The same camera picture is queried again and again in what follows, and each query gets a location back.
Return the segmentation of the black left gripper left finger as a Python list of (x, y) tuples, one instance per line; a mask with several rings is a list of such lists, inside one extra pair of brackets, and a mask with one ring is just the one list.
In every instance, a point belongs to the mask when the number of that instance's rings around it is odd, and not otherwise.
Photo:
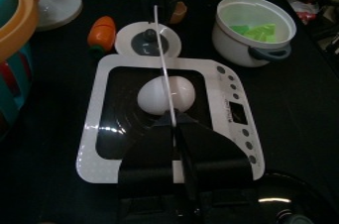
[(172, 185), (173, 137), (165, 113), (129, 147), (121, 159), (117, 185), (123, 189), (164, 189)]

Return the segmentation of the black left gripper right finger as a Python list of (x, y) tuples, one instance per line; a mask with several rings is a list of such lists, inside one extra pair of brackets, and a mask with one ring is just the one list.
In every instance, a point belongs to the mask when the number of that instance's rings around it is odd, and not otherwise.
[(244, 151), (229, 138), (187, 114), (176, 116), (175, 138), (189, 184), (199, 188), (227, 188), (253, 182)]

